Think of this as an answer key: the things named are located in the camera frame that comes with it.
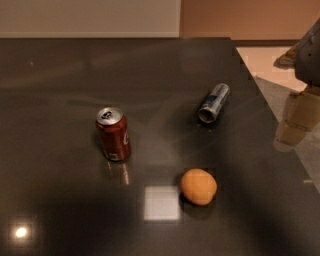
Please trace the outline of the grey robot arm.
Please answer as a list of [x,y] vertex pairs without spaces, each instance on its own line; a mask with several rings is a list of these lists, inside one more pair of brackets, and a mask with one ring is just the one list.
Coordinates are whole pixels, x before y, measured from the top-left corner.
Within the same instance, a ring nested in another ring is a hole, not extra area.
[[292,150],[320,122],[320,19],[299,42],[295,77],[306,88],[286,99],[274,140],[274,147],[282,152]]

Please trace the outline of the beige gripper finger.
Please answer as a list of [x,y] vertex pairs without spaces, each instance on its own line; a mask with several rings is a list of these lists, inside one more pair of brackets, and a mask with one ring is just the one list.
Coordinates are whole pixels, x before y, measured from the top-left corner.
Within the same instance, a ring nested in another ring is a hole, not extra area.
[[275,134],[276,147],[295,147],[320,122],[320,88],[291,92]]
[[278,58],[280,65],[293,66],[295,64],[298,46],[294,45]]

